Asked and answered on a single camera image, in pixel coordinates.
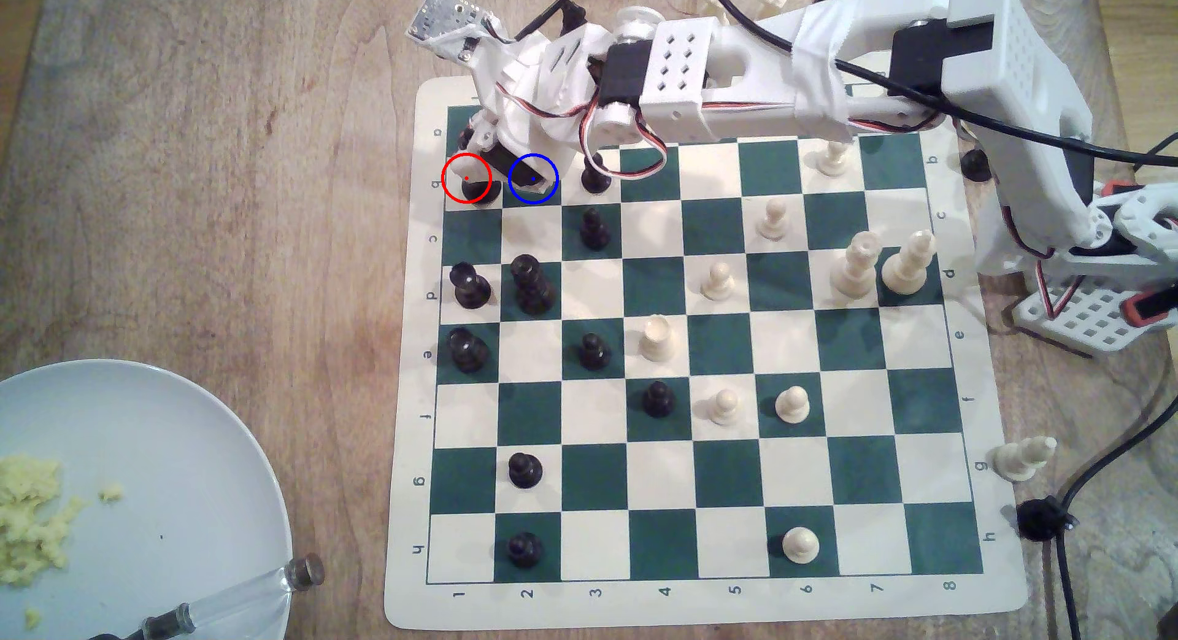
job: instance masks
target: white pawn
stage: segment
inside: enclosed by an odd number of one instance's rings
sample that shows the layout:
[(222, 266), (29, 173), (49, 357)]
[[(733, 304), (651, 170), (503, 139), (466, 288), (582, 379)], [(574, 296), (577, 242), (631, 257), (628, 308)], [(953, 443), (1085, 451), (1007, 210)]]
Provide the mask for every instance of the white pawn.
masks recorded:
[(898, 295), (912, 295), (925, 285), (925, 268), (937, 253), (937, 238), (932, 231), (916, 231), (900, 248), (900, 252), (884, 262), (884, 285)]
[(1054, 437), (1027, 437), (994, 453), (994, 471), (1007, 481), (1026, 481), (1047, 464), (1059, 443)]
[(830, 285), (842, 295), (859, 299), (875, 288), (875, 262), (879, 260), (880, 237), (871, 231), (855, 233), (841, 258), (830, 266)]
[(713, 263), (708, 270), (708, 278), (700, 284), (700, 292), (708, 299), (720, 302), (732, 297), (736, 282), (733, 281), (733, 272), (728, 263)]
[(795, 527), (781, 537), (781, 552), (794, 563), (808, 565), (818, 556), (818, 535), (805, 527)]
[(809, 395), (800, 387), (790, 387), (777, 395), (773, 407), (781, 421), (790, 424), (801, 423), (809, 415)]
[(786, 199), (777, 197), (769, 199), (765, 206), (765, 219), (756, 223), (756, 232), (765, 239), (774, 242), (786, 237), (789, 222), (786, 220)]
[(676, 339), (670, 322), (662, 316), (650, 316), (642, 328), (638, 352), (651, 362), (666, 362), (675, 356), (675, 350)]
[(839, 141), (826, 141), (826, 157), (818, 158), (818, 170), (833, 177), (847, 171), (847, 150), (851, 146)]

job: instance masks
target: black pawn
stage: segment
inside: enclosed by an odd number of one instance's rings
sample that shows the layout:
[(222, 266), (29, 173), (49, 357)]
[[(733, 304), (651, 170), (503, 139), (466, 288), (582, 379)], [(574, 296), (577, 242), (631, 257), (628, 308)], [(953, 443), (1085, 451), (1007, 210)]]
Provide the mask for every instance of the black pawn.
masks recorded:
[[(601, 153), (593, 153), (593, 160), (597, 166), (604, 166), (604, 161), (601, 159)], [(609, 189), (609, 184), (614, 180), (609, 176), (597, 171), (588, 163), (585, 163), (585, 170), (581, 172), (581, 186), (585, 189), (589, 193), (602, 193)]]
[(581, 365), (590, 371), (600, 371), (609, 365), (611, 355), (605, 341), (595, 334), (581, 337)]
[(656, 420), (666, 417), (675, 409), (675, 392), (667, 383), (655, 381), (642, 394), (642, 409)]
[(508, 458), (508, 479), (516, 488), (531, 488), (544, 476), (544, 466), (531, 454), (517, 451)]
[(521, 532), (508, 539), (508, 559), (519, 568), (530, 569), (544, 559), (544, 545), (535, 534)]
[(974, 183), (988, 183), (993, 174), (990, 172), (990, 159), (986, 153), (974, 149), (962, 154), (961, 174)]
[(491, 284), (478, 276), (470, 263), (458, 263), (450, 269), (454, 298), (463, 309), (478, 309), (491, 299)]
[(609, 229), (601, 220), (601, 212), (596, 207), (581, 215), (581, 242), (593, 251), (601, 251), (609, 244)]
[(450, 330), (446, 347), (450, 348), (450, 358), (454, 359), (454, 365), (464, 374), (474, 374), (482, 369), (491, 356), (491, 349), (487, 347), (487, 343), (466, 328)]

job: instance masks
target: white square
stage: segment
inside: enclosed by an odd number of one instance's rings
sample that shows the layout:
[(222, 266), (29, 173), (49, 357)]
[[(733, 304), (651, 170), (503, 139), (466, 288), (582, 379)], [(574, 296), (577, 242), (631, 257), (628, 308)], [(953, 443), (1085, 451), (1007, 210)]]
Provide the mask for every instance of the white square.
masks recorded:
[(866, 309), (879, 306), (879, 295), (872, 286), (867, 295), (852, 299), (834, 290), (830, 285), (830, 269), (846, 260), (843, 249), (815, 249), (809, 252), (810, 293), (814, 297), (814, 309)]
[[(544, 474), (531, 488), (516, 488), (508, 476), (508, 458), (522, 451), (540, 458)], [(495, 513), (532, 514), (561, 510), (561, 446), (499, 447), (495, 451)]]
[(622, 257), (683, 255), (683, 210), (677, 200), (622, 204)]
[(683, 200), (740, 196), (740, 149), (735, 143), (679, 146), (679, 193)]
[(442, 284), (438, 296), (442, 301), (442, 324), (462, 325), (470, 323), (499, 322), (499, 303), (503, 297), (503, 268), (499, 265), (475, 265), (475, 272), (487, 279), (491, 286), (491, 298), (478, 309), (463, 309), (454, 298), (454, 284), (450, 283), (452, 265), (442, 268)]
[(822, 371), (821, 381), (828, 436), (895, 434), (887, 371)]
[(495, 580), (495, 514), (430, 516), (429, 582)]
[(881, 306), (884, 359), (888, 369), (947, 369), (949, 335), (940, 304)]
[(834, 534), (842, 575), (912, 573), (904, 504), (838, 504)]
[(912, 233), (933, 227), (926, 190), (872, 190), (863, 192), (863, 198), (867, 227), (879, 233), (884, 246), (902, 246)]
[(765, 491), (766, 507), (833, 504), (830, 454), (826, 438), (762, 438), (761, 490)]
[(805, 374), (821, 370), (813, 311), (753, 311), (753, 370), (757, 374)]
[[(733, 292), (716, 302), (703, 295), (701, 286), (712, 272), (712, 265), (727, 263), (733, 276)], [(748, 314), (748, 259), (743, 253), (683, 257), (683, 285), (687, 314)]]
[(561, 380), (561, 322), (499, 323), (499, 382)]
[[(780, 198), (786, 204), (786, 235), (779, 240), (766, 239), (756, 232), (756, 225), (765, 219), (769, 202)], [(740, 202), (744, 222), (744, 251), (768, 253), (772, 251), (806, 251), (806, 203), (800, 193), (783, 196), (750, 196)]]
[(905, 502), (968, 502), (968, 462), (959, 433), (895, 436)]
[(620, 258), (561, 263), (562, 318), (621, 318), (623, 314)]
[(567, 380), (561, 383), (561, 442), (626, 442), (626, 381)]
[(628, 580), (630, 513), (561, 514), (561, 580)]
[(768, 576), (767, 537), (763, 507), (696, 509), (700, 578)]
[(863, 191), (863, 161), (859, 156), (858, 141), (843, 153), (846, 166), (841, 176), (827, 176), (819, 171), (819, 160), (826, 156), (827, 141), (799, 139), (798, 160), (801, 163), (802, 193)]
[(527, 205), (503, 211), (503, 263), (530, 253), (541, 263), (555, 263), (563, 257), (560, 205)]
[(498, 383), (448, 384), (438, 392), (434, 448), (498, 444)]
[[(691, 440), (756, 440), (760, 435), (756, 408), (756, 378), (753, 375), (691, 376), (688, 381), (691, 403)], [(712, 402), (720, 390), (736, 392), (740, 405), (728, 425), (712, 421)]]
[(628, 378), (663, 378), (663, 377), (687, 377), (691, 375), (690, 358), (688, 357), (687, 343), (687, 316), (663, 316), (670, 323), (670, 331), (675, 335), (675, 354), (666, 362), (651, 362), (638, 354), (638, 343), (642, 341), (642, 330), (646, 328), (650, 316), (630, 316), (622, 322), (626, 330), (626, 376)]
[(695, 448), (687, 441), (628, 442), (626, 480), (631, 509), (693, 509)]

